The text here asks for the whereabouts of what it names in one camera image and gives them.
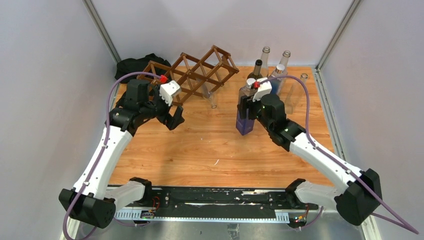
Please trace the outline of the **blue clear bottle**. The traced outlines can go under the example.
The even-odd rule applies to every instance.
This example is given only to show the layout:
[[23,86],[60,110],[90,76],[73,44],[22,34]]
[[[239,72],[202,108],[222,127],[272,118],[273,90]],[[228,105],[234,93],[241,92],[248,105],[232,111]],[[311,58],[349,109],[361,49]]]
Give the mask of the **blue clear bottle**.
[[254,78],[248,78],[246,84],[239,89],[238,103],[237,103],[237,116],[236,116],[236,129],[244,136],[250,133],[254,128],[254,120],[249,119],[249,108],[247,100],[256,93],[254,88]]

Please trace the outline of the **dark green wine bottle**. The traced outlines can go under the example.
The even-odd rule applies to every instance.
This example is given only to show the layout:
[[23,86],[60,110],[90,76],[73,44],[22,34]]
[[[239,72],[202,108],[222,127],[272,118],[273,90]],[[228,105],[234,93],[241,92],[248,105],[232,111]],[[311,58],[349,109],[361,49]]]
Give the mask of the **dark green wine bottle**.
[[257,59],[255,61],[255,65],[253,68],[253,71],[251,73],[248,74],[247,79],[260,79],[262,78],[262,74],[261,74],[261,68],[263,65],[263,61],[261,59]]

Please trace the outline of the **blue clear bottle lettered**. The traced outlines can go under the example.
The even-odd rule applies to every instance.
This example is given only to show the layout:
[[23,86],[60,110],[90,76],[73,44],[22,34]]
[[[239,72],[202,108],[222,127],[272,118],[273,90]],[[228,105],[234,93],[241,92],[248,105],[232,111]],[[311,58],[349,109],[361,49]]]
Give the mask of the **blue clear bottle lettered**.
[[282,89],[282,86],[285,82],[285,76],[288,74],[286,66],[284,64],[278,64],[273,72],[268,76],[268,79],[271,79],[269,83],[271,84],[271,94],[279,95]]

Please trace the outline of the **small clear bottle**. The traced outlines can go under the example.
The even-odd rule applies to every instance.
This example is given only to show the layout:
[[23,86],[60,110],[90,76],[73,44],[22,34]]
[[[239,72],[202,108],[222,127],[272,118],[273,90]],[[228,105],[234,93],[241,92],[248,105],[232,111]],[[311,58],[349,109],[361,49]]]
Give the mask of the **small clear bottle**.
[[285,113],[293,114],[297,105],[299,104],[302,97],[305,95],[305,91],[302,85],[294,80],[285,98]]
[[210,106],[212,109],[216,109],[217,108],[217,104],[214,98],[214,95],[212,92],[209,91],[208,89],[208,84],[205,82],[203,83],[202,87],[202,93],[203,93],[203,97],[208,100]]

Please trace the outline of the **brown wooden wine rack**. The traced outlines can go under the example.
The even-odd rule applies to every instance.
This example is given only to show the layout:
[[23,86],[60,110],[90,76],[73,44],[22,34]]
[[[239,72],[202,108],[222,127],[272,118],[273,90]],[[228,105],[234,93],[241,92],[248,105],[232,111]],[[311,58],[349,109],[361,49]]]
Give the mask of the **brown wooden wine rack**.
[[181,106],[192,96],[204,98],[203,83],[206,82],[209,91],[214,93],[237,74],[239,69],[229,52],[212,45],[202,58],[182,52],[171,67],[150,61],[144,71],[159,76],[159,71],[164,71],[164,76],[176,81],[182,91],[173,98],[173,104]]

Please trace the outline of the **clear bottle with black label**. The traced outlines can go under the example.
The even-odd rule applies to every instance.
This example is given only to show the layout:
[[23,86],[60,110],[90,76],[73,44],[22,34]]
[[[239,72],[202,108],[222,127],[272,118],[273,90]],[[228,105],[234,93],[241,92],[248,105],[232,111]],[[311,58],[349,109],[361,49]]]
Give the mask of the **clear bottle with black label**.
[[260,74],[262,77],[268,77],[269,76],[269,67],[268,67],[268,59],[269,59],[269,53],[270,53],[270,47],[264,46],[262,49],[260,60],[262,61]]

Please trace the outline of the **clear plain glass bottle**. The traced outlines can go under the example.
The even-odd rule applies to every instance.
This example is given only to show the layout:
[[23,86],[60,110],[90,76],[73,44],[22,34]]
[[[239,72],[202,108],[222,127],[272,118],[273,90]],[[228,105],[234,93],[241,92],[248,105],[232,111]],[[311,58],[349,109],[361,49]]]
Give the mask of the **clear plain glass bottle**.
[[282,53],[282,57],[281,57],[281,59],[279,61],[279,64],[281,64],[285,68],[287,68],[290,57],[291,57],[291,52],[289,50],[285,50]]

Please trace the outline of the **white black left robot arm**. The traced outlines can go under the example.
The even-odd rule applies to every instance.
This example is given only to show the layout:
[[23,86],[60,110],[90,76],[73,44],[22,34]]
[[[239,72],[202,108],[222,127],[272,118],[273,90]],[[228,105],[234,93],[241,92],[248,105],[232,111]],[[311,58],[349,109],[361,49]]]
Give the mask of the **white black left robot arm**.
[[176,81],[165,78],[159,84],[143,79],[127,83],[126,91],[107,115],[100,143],[83,174],[72,189],[62,189],[59,194],[70,218],[104,229],[116,212],[130,203],[142,207],[152,203],[152,183],[147,179],[132,177],[118,188],[107,187],[119,158],[141,125],[157,119],[172,131],[185,121],[181,106],[174,115],[169,113],[181,91]]

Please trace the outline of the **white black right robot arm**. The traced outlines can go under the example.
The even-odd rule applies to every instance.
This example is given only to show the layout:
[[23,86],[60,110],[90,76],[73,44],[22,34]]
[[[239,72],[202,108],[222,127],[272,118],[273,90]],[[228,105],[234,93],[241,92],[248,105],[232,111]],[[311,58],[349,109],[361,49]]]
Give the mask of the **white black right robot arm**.
[[307,161],[333,184],[330,187],[298,178],[285,189],[286,204],[292,209],[306,204],[322,206],[336,210],[354,226],[361,225],[380,206],[379,174],[339,158],[311,137],[304,127],[287,118],[283,108],[284,103],[275,94],[266,94],[259,100],[241,96],[237,104],[241,119],[260,122],[273,143]]

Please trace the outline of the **black cloth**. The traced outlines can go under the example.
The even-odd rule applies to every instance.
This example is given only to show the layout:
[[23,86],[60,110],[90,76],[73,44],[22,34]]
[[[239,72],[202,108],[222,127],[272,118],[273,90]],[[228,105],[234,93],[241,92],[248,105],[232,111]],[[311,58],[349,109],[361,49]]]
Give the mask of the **black cloth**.
[[118,80],[122,76],[125,76],[129,73],[143,72],[144,69],[148,66],[148,63],[150,61],[162,64],[168,67],[172,66],[168,60],[163,59],[162,57],[159,57],[155,55],[154,53],[147,54],[146,56],[142,58],[138,58],[138,59],[127,58],[116,64],[115,79]]

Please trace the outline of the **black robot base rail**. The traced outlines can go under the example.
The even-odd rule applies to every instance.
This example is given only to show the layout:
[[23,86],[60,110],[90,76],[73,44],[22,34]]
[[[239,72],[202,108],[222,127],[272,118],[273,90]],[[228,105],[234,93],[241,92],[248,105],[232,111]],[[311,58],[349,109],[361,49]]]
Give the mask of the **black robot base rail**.
[[289,224],[318,210],[316,204],[295,203],[283,188],[155,186],[150,201],[132,202],[114,217],[135,222]]

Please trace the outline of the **aluminium table edge rail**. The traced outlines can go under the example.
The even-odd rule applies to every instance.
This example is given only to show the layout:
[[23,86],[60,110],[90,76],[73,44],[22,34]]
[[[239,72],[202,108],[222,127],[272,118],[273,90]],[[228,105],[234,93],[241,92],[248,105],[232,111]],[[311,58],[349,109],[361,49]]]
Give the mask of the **aluminium table edge rail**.
[[316,68],[312,68],[312,72],[315,79],[315,84],[317,86],[318,95],[321,101],[321,105],[324,112],[324,117],[327,123],[327,127],[329,130],[330,138],[332,141],[332,145],[334,147],[334,150],[336,151],[337,155],[343,154],[343,147],[340,140],[340,136],[337,130],[336,121],[334,118],[333,109],[330,103],[330,100],[327,95],[327,90],[324,85],[324,81],[321,78],[320,71]]

